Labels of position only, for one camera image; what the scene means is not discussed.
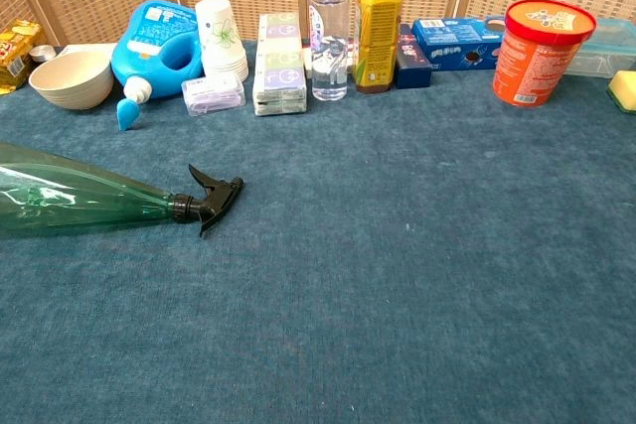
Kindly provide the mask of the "green spray bottle black trigger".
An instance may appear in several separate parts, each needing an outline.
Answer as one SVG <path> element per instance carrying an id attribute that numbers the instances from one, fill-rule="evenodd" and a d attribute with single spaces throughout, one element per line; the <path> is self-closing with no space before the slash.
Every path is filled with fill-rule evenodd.
<path id="1" fill-rule="evenodd" d="M 175 220 L 205 233 L 232 207 L 243 179 L 214 179 L 194 166 L 197 199 L 163 191 L 95 165 L 0 141 L 0 237 L 84 233 L 96 227 Z"/>

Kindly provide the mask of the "clear water bottle white cap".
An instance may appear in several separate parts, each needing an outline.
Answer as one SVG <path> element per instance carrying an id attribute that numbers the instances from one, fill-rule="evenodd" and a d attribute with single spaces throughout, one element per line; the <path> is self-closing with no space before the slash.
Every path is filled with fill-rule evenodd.
<path id="1" fill-rule="evenodd" d="M 312 94 L 342 99 L 348 88 L 349 0 L 309 0 Z"/>

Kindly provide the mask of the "yellow tea bottle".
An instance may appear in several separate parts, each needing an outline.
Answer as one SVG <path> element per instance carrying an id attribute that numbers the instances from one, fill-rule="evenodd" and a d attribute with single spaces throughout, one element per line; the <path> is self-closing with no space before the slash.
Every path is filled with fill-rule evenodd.
<path id="1" fill-rule="evenodd" d="M 390 89 L 403 0 L 356 0 L 353 76 L 357 90 Z"/>

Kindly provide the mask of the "flat tissue pack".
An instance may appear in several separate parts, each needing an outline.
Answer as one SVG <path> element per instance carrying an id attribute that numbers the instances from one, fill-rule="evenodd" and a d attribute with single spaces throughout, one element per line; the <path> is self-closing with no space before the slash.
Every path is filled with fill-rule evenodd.
<path id="1" fill-rule="evenodd" d="M 254 104 L 254 114 L 256 116 L 297 114 L 304 113 L 306 110 L 307 104 L 303 100 L 256 102 Z"/>
<path id="2" fill-rule="evenodd" d="M 306 88 L 299 89 L 274 89 L 252 91 L 252 98 L 256 102 L 267 103 L 272 101 L 305 101 Z"/>

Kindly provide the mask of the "blue table cloth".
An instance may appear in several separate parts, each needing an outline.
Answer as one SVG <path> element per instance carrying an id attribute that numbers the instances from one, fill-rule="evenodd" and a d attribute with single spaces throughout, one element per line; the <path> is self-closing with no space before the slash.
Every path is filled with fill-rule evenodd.
<path id="1" fill-rule="evenodd" d="M 192 117 L 0 97 L 0 141 L 198 195 L 194 223 L 0 238 L 0 423 L 636 424 L 636 115 L 489 71 Z"/>

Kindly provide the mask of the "pastel tissue pack bundle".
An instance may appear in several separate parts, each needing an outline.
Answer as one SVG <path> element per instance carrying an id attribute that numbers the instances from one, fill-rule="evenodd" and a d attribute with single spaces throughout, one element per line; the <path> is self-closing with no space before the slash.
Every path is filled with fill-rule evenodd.
<path id="1" fill-rule="evenodd" d="M 261 14 L 253 89 L 306 88 L 297 12 Z"/>

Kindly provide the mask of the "small dark blue box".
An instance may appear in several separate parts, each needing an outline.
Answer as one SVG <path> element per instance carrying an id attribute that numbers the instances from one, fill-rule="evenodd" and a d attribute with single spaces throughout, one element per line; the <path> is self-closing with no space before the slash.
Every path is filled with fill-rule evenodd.
<path id="1" fill-rule="evenodd" d="M 432 65 L 408 24 L 399 25 L 394 84 L 397 89 L 425 88 L 431 83 Z"/>

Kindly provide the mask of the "stack of flowered paper cups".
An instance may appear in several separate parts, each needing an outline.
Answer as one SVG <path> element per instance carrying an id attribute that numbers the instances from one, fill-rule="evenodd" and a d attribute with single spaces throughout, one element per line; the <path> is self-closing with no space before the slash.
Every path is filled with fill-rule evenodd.
<path id="1" fill-rule="evenodd" d="M 195 5 L 201 59 L 207 77 L 233 72 L 248 77 L 246 51 L 230 0 L 201 0 Z"/>

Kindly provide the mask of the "blue cookie box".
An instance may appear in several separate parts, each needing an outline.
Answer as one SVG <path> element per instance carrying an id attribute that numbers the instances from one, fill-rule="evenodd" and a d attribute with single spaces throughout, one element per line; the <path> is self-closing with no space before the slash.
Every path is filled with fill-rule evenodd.
<path id="1" fill-rule="evenodd" d="M 418 19 L 411 29 L 435 71 L 493 70 L 505 22 L 503 16 Z"/>

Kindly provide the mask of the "blue detergent jug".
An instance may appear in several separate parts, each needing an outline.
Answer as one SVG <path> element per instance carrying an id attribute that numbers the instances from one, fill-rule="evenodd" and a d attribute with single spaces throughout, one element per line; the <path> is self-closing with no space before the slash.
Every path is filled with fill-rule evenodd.
<path id="1" fill-rule="evenodd" d="M 123 86 L 116 118 L 125 131 L 141 104 L 180 93 L 184 81 L 203 75 L 195 11 L 167 0 L 141 3 L 114 47 L 110 66 Z"/>

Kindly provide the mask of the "orange noodle tub red lid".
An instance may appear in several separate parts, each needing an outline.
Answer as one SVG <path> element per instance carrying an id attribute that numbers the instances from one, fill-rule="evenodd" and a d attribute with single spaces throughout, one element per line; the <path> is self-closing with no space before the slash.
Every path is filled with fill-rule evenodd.
<path id="1" fill-rule="evenodd" d="M 494 94 L 519 107 L 545 104 L 596 19 L 557 0 L 520 0 L 505 14 L 505 32 L 493 77 Z"/>

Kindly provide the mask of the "beige bowl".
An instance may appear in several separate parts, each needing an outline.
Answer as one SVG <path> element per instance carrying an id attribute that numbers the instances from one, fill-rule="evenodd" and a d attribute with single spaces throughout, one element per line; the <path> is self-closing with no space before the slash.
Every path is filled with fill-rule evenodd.
<path id="1" fill-rule="evenodd" d="M 100 52 L 61 55 L 37 67 L 29 85 L 44 99 L 68 110 L 101 104 L 113 87 L 110 59 Z"/>

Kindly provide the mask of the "clear plastic container teal lid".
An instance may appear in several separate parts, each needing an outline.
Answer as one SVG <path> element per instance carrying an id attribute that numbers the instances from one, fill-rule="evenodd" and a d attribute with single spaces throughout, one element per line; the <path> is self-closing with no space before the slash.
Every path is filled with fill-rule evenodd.
<path id="1" fill-rule="evenodd" d="M 623 19 L 598 19 L 593 35 L 565 73 L 613 78 L 618 71 L 636 71 L 636 25 Z"/>

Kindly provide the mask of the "yellow green sponge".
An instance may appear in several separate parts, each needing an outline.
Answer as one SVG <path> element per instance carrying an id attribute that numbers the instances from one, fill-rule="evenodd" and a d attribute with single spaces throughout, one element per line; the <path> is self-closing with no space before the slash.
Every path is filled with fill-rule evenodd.
<path id="1" fill-rule="evenodd" d="M 618 71 L 607 93 L 621 111 L 636 114 L 636 71 Z"/>

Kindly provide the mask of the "yellow snack package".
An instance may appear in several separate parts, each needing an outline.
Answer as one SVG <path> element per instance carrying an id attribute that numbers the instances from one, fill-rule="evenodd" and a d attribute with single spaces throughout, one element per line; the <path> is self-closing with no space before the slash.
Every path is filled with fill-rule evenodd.
<path id="1" fill-rule="evenodd" d="M 0 33 L 0 95 L 21 87 L 34 69 L 30 51 L 46 40 L 40 24 L 15 19 Z"/>

